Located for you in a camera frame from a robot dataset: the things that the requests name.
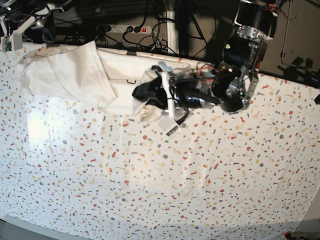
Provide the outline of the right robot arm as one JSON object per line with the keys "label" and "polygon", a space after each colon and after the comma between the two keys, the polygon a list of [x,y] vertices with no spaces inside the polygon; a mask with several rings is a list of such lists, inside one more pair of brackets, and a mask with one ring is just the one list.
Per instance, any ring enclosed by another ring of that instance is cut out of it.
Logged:
{"label": "right robot arm", "polygon": [[41,31],[46,43],[54,42],[56,30],[53,11],[48,0],[2,0],[0,2],[0,37],[2,52],[14,52],[23,47],[23,35],[28,29]]}

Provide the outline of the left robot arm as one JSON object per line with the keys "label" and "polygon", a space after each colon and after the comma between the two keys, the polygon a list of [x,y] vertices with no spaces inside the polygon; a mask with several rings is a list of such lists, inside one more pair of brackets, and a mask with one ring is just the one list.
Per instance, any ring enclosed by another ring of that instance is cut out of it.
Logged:
{"label": "left robot arm", "polygon": [[198,72],[183,78],[169,72],[165,80],[162,69],[153,66],[157,77],[137,86],[132,97],[161,110],[168,110],[170,104],[185,111],[219,106],[230,114],[247,109],[259,82],[266,42],[275,35],[280,6],[279,0],[241,0],[235,31],[225,43],[222,62],[211,67],[211,76]]}

